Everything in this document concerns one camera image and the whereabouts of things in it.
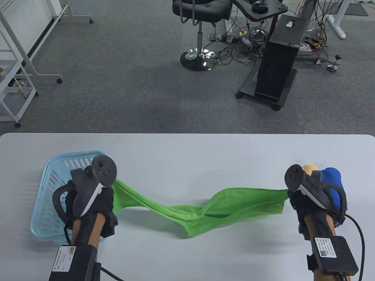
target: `hand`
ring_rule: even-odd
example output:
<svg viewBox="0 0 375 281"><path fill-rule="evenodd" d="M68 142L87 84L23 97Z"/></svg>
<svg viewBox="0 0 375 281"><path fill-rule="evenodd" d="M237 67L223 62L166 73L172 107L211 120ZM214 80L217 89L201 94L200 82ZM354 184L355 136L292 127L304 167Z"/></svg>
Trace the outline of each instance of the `hand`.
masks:
<svg viewBox="0 0 375 281"><path fill-rule="evenodd" d="M306 174L310 176L313 170L318 170L318 167L315 165L305 165L303 166L303 169L305 170ZM324 185L335 185L343 189L341 174L335 168L326 168L322 170L322 182ZM303 195L300 190L297 190L296 192L288 191L290 203L292 207L297 211L298 220L301 224L305 224L304 217L312 212L324 211L330 214L333 218L341 213L341 201L339 193L334 189L329 189L325 193L333 202L333 206L331 209L322 209L321 207L316 205L308 196Z"/></svg>
<svg viewBox="0 0 375 281"><path fill-rule="evenodd" d="M72 188L65 197L66 215L69 218L68 229L72 229L73 222L77 217L73 215L73 204L77 196L72 180L68 181L68 185ZM112 187L104 187L100 194L98 194L87 213L103 214L105 217L105 224L101 232L102 237L108 237L114 234L114 227L118 225L117 217L113 214L113 189Z"/></svg>

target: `office chair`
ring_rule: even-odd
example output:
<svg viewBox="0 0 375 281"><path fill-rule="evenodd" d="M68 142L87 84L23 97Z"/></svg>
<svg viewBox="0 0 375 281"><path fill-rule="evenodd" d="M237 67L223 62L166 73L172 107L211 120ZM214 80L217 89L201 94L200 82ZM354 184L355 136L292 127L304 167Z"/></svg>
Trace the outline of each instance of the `office chair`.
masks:
<svg viewBox="0 0 375 281"><path fill-rule="evenodd" d="M216 65L214 52L202 49L202 22L210 22L213 26L222 19L230 19L232 2L230 0L173 0L172 10L180 16L184 24L189 19L198 25L197 48L190 49L180 56L183 67L193 71L207 71Z"/></svg>

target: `white rack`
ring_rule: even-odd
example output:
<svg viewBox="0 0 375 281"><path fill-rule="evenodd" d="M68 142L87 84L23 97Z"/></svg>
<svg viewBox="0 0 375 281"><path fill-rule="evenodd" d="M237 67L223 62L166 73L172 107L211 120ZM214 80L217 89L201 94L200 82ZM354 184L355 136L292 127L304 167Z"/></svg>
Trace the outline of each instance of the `white rack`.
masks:
<svg viewBox="0 0 375 281"><path fill-rule="evenodd" d="M0 60L0 66L4 69L4 72L1 73L0 80L0 108L3 108L7 113L7 116L0 116L0 121L14 121L15 127L19 128L21 126L21 117L25 113L33 97L38 96L39 94L37 93L21 62L18 60L15 50L12 48L3 30L1 29L0 34L9 48L1 49L0 52L11 52L14 56L14 60ZM21 69L22 74L18 76L26 80L27 87L21 88L18 80L15 79L19 69ZM15 81L15 87L8 86L12 79ZM25 95L24 90L29 92L28 96ZM14 111L17 111L16 114L12 113L12 110L9 108L10 105L16 108L14 109Z"/></svg>
<svg viewBox="0 0 375 281"><path fill-rule="evenodd" d="M6 6L10 5L10 3L14 2L14 1L15 0L10 0L7 3ZM20 54L21 54L23 60L25 61L26 65L29 67L30 73L28 75L31 76L32 79L35 79L35 78L43 79L43 80L51 80L52 79L52 80L55 80L58 84L61 84L63 82L63 76L61 74L40 74L36 71L36 69L35 69L35 67L32 63L33 58L38 53L39 49L41 48L43 43L46 41L47 37L51 34L51 32L52 32L53 28L56 26L56 24L58 24L61 20L64 20L66 22L84 22L84 21L87 21L91 24L94 22L91 16L81 16L81 15L76 16L76 15L74 15L74 13L72 11L72 8L71 8L71 5L70 5L70 1L69 0L65 0L65 1L66 1L67 4L64 6L63 10L60 12L60 14L58 16L54 16L52 18L52 19L54 19L53 24L51 25L51 27L49 28L49 30L47 31L45 36L42 38L42 40L40 41L39 45L36 47L35 51L33 52L32 56L30 58L27 56L27 53L25 52L25 50L22 47L21 43L19 42L18 38L14 34L11 26L9 25L6 18L4 17L4 15L2 13L2 10L0 9L0 21L3 24L7 33L9 34L10 38L12 39L13 43L15 44L17 50L20 52ZM16 75L15 77L16 78L22 78L22 75Z"/></svg>

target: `blue glove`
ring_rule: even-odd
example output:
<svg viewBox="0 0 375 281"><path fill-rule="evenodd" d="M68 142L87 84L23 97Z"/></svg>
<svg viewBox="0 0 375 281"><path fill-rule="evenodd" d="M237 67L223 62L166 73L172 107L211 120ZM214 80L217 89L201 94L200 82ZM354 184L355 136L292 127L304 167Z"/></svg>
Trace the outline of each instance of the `blue glove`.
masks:
<svg viewBox="0 0 375 281"><path fill-rule="evenodd" d="M322 182L324 184L332 184L338 188L343 188L341 182L341 174L335 168L326 168L322 170ZM334 189L329 189L327 195L332 198L334 206L331 206L329 209L322 209L317 204L315 204L308 196L303 195L300 190L296 192L288 191L288 196L290 198L290 203L297 211L297 216L300 224L304 225L304 217L312 212L324 211L330 214L334 219L339 218L341 214L341 201L339 193Z"/></svg>
<svg viewBox="0 0 375 281"><path fill-rule="evenodd" d="M322 181L327 184L335 184L341 187L342 189L344 189L344 187L342 186L342 182L341 182L341 174L335 168L326 168L322 170ZM336 190L330 189L330 194L332 196L334 206L337 208L338 211L340 211L341 203L340 203L339 193Z"/></svg>

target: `chrome chair base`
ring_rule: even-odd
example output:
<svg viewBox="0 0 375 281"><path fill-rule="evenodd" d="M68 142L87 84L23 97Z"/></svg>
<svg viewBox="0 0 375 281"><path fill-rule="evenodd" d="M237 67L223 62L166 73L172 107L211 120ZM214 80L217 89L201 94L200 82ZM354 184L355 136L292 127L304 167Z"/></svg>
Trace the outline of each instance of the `chrome chair base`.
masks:
<svg viewBox="0 0 375 281"><path fill-rule="evenodd" d="M202 49L198 54L197 49L191 49L180 56L180 64L192 71L208 71L216 67L216 54Z"/></svg>

